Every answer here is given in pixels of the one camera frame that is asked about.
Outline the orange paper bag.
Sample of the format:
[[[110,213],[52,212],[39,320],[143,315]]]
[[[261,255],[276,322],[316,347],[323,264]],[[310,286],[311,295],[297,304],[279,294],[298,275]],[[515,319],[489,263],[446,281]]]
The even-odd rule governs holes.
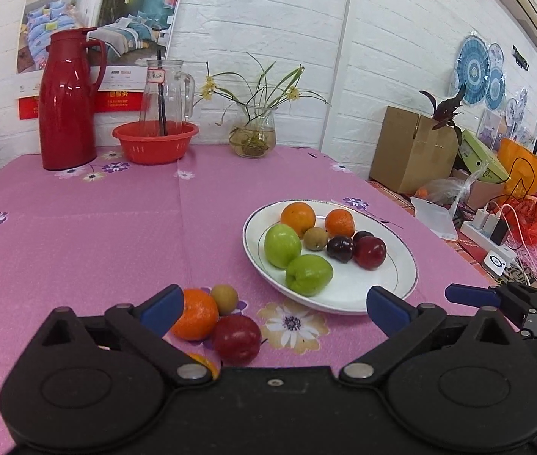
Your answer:
[[[509,139],[503,139],[498,159],[508,172],[504,192],[516,199],[523,199],[537,192],[537,156],[525,147]]]

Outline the red thermos jug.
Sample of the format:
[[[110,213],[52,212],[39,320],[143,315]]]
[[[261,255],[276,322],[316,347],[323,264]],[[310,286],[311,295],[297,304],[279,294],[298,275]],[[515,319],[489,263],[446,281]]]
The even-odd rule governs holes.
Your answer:
[[[42,165],[48,171],[78,168],[97,157],[93,98],[107,65],[106,45],[88,39],[90,28],[59,31],[46,48],[38,120]]]

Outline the green apple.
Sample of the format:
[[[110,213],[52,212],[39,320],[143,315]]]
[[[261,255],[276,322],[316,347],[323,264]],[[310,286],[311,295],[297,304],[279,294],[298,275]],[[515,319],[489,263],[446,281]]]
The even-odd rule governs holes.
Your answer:
[[[300,238],[288,225],[276,224],[267,230],[264,238],[264,253],[270,264],[285,270],[294,259],[301,255]]]
[[[333,278],[333,267],[318,255],[301,255],[286,268],[286,287],[290,291],[313,297],[322,292]]]

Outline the blue white wall plates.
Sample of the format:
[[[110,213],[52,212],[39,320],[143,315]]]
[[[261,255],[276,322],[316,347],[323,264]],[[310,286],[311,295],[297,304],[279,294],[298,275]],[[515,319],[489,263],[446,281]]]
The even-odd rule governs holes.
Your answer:
[[[505,52],[499,43],[488,43],[476,34],[468,35],[456,54],[449,94],[453,96],[464,85],[462,102],[465,105],[485,107],[504,119],[505,132],[497,133],[494,143],[506,137],[528,147],[534,142],[534,133],[524,124],[529,91],[525,87],[513,91],[508,85],[504,65]]]

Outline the textured mandarin orange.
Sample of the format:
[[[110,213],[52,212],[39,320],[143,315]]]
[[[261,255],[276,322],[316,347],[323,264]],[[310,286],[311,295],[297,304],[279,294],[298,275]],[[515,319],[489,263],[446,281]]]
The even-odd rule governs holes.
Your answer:
[[[356,232],[354,217],[346,209],[331,210],[325,217],[324,227],[330,237],[353,237]]]

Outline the brown cardboard box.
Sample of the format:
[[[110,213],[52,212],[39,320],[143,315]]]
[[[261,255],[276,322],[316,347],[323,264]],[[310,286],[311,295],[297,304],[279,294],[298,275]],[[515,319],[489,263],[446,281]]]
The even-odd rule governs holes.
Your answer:
[[[388,106],[370,180],[393,192],[413,195],[433,180],[449,178],[458,154],[458,137],[452,127],[434,129],[435,124],[422,114]]]

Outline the clear glass pitcher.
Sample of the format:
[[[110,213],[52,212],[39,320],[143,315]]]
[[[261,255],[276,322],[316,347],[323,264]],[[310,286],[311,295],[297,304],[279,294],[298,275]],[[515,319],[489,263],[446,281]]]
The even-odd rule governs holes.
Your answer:
[[[177,60],[147,61],[139,115],[143,137],[180,135],[192,117],[195,80],[182,67],[183,62]]]

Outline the white plastic bag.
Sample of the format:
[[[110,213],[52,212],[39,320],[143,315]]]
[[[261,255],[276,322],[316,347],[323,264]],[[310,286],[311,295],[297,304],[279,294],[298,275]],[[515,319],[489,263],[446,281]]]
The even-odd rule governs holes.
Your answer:
[[[450,177],[426,183],[410,197],[415,217],[437,237],[456,242],[459,236],[454,217],[459,204],[468,199],[478,176],[476,173],[465,180]]]

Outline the red plum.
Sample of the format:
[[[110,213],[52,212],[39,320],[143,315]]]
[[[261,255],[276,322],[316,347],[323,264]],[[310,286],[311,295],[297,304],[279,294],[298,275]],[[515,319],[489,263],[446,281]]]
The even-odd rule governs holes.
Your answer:
[[[380,238],[364,236],[355,243],[353,260],[366,270],[376,270],[386,258],[387,247]]]
[[[248,316],[234,314],[221,317],[212,335],[213,348],[228,365],[245,366],[258,355],[261,332]]]

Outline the small brown longan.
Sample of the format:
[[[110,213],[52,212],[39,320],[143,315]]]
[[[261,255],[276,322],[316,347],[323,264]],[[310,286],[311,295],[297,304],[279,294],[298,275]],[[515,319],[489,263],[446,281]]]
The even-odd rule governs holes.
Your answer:
[[[237,309],[239,295],[229,284],[216,284],[211,289],[210,295],[214,299],[220,315],[231,314]]]

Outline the red plastic basket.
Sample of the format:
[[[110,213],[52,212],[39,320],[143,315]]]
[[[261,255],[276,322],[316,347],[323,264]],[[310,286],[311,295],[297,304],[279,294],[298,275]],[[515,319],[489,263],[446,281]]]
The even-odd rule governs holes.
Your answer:
[[[124,156],[137,165],[166,165],[184,157],[189,143],[199,133],[199,128],[190,122],[182,123],[181,133],[167,136],[143,136],[137,121],[124,123],[112,131],[119,140]]]

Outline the dark purple leaf plant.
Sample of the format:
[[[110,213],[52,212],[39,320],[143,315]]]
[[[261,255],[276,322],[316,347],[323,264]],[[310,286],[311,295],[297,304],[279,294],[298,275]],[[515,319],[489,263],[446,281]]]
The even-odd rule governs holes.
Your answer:
[[[458,93],[454,97],[449,97],[444,101],[437,103],[433,94],[427,91],[420,91],[424,97],[430,101],[433,106],[432,119],[435,121],[433,130],[442,129],[445,126],[450,126],[456,133],[458,144],[462,143],[462,129],[456,125],[455,117],[459,114],[459,107],[466,94],[466,85],[462,84]]]

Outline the mandarin orange on table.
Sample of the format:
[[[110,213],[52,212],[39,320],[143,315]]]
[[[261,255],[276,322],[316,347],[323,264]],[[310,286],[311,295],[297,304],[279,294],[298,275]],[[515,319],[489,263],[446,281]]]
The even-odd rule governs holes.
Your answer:
[[[170,333],[188,342],[204,341],[212,334],[219,320],[217,304],[201,289],[186,289],[183,296],[182,315],[171,327]]]

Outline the plaid cloth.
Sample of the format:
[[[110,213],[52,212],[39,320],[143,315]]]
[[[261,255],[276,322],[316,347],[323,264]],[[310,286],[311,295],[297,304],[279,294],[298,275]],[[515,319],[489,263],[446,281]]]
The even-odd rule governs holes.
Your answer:
[[[413,216],[417,216],[416,209],[419,209],[419,221],[437,237],[452,245],[479,272],[487,274],[487,271],[483,270],[480,264],[489,252],[499,254],[504,263],[515,256],[512,263],[513,269],[506,270],[505,273],[513,281],[520,281],[522,284],[529,282],[537,286],[537,245],[523,246],[521,243],[515,242],[510,236],[506,236],[503,243],[496,245],[473,227],[467,228],[469,234],[478,240],[476,242],[456,229],[452,217],[445,207],[438,207],[434,203],[416,197],[405,199],[402,195],[392,192],[379,182],[370,181],[369,184]]]

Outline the dark cherry plum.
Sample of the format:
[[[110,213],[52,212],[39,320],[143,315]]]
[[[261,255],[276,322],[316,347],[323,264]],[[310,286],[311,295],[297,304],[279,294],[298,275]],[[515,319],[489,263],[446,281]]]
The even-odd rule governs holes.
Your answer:
[[[351,237],[336,235],[326,245],[327,255],[338,262],[348,263],[353,259],[355,242]]]

